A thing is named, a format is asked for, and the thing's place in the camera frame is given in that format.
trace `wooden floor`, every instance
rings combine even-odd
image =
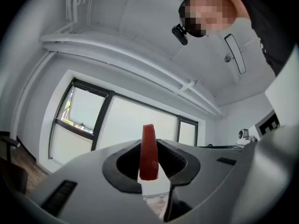
[[[0,157],[6,160],[6,144],[0,139]],[[11,149],[11,160],[28,173],[26,195],[29,194],[42,180],[47,177],[44,172],[33,160],[33,158],[21,146]]]
[[[0,157],[6,160],[6,144],[1,141],[0,136]],[[44,172],[35,162],[35,160],[21,146],[11,150],[12,163],[24,168],[28,173],[26,195],[44,180],[48,174]],[[147,205],[162,220],[166,211],[168,195],[144,198]]]

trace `red object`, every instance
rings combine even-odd
[[[158,178],[158,148],[154,125],[144,125],[140,151],[141,180],[156,180]]]

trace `dark hair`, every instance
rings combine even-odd
[[[202,37],[206,34],[200,29],[200,24],[196,23],[195,17],[191,17],[190,13],[186,12],[185,7],[190,6],[190,0],[184,0],[178,9],[179,17],[186,32],[195,37]]]

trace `window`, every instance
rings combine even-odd
[[[114,97],[98,147],[139,140],[142,138],[142,127],[147,124],[154,125],[157,139],[175,140],[176,116]]]
[[[157,139],[197,143],[197,122],[73,79],[53,120],[49,159],[64,165],[96,147],[141,139],[146,124],[154,125]]]

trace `rectangular ceiling light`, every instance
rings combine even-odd
[[[232,52],[235,62],[237,63],[238,69],[240,74],[243,74],[246,72],[245,64],[243,61],[242,54],[240,52],[239,46],[237,42],[235,41],[235,38],[232,34],[228,34],[226,37],[224,37],[224,40],[228,44],[228,47],[230,48],[230,51]]]

